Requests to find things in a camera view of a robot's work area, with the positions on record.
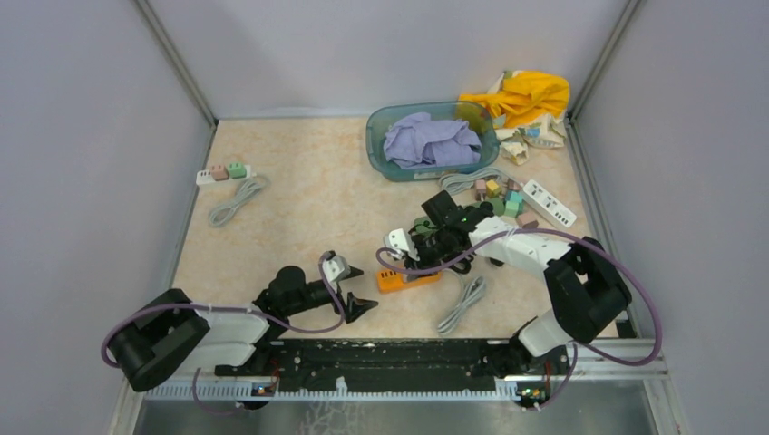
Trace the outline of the orange power strip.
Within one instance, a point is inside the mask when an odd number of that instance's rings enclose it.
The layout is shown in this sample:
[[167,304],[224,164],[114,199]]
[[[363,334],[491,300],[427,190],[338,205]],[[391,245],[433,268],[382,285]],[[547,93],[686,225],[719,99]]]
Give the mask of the orange power strip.
[[435,275],[404,275],[389,269],[380,270],[376,278],[376,286],[380,294],[388,295],[423,285],[437,283],[442,278],[442,272]]

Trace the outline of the green power strip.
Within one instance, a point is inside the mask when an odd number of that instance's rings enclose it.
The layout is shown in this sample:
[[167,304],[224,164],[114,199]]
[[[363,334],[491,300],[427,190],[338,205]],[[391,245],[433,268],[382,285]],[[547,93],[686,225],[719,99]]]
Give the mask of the green power strip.
[[490,201],[461,206],[443,191],[425,201],[422,209],[425,216],[414,221],[409,230],[412,235],[426,237],[442,230],[471,233],[482,220],[497,216],[494,205]]

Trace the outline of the yellow usb charger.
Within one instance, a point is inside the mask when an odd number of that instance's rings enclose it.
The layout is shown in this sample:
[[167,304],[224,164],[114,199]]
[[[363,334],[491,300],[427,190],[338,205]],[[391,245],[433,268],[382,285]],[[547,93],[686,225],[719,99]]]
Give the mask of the yellow usb charger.
[[494,179],[485,181],[485,195],[487,198],[498,198],[502,195],[501,185]]

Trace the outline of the light green usb charger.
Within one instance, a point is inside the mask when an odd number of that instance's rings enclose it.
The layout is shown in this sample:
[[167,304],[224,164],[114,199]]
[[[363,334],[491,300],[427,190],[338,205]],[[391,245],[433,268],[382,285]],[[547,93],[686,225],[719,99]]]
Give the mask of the light green usb charger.
[[523,204],[521,202],[508,201],[505,203],[504,216],[516,218],[523,212]]

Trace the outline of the teal usb charger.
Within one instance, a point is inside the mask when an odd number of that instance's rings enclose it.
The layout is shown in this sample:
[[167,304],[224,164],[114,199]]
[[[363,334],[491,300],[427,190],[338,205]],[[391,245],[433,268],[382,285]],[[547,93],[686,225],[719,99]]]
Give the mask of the teal usb charger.
[[505,196],[505,201],[507,203],[517,203],[520,204],[524,201],[523,196],[519,191],[516,190],[508,190]]

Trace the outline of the small white power strip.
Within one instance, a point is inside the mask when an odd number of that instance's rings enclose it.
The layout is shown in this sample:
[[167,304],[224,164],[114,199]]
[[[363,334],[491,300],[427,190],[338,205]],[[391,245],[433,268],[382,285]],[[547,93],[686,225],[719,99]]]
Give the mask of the small white power strip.
[[248,170],[248,175],[243,179],[227,179],[222,181],[215,181],[211,178],[209,174],[209,168],[200,170],[197,172],[195,183],[199,188],[207,188],[212,186],[224,186],[228,184],[233,183],[239,183],[245,179],[251,178],[253,176],[253,170],[250,165],[245,165]]

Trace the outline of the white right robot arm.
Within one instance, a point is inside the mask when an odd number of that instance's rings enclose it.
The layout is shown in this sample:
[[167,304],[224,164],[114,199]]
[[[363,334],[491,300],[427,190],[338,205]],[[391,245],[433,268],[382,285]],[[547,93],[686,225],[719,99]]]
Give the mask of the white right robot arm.
[[425,235],[412,235],[404,262],[408,268],[466,269],[473,256],[481,256],[545,285],[551,308],[511,338],[511,363],[519,372],[536,372],[557,347],[591,343],[632,301],[617,266],[593,238],[570,240],[546,228],[518,227],[490,206],[460,206],[445,191],[421,207],[433,227]]

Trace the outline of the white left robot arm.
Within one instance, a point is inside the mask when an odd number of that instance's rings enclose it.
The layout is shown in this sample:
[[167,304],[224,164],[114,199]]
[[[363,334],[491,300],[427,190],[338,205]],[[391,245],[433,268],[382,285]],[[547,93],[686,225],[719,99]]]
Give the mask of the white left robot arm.
[[102,360],[120,369],[137,392],[197,370],[259,375],[272,362],[273,342],[287,331],[308,334],[290,323],[292,316],[329,305],[335,330],[377,307],[374,300],[342,292],[341,282],[362,270],[333,258],[319,272],[318,280],[308,281],[302,268],[285,266],[255,301],[242,306],[196,304],[172,288],[107,333]]

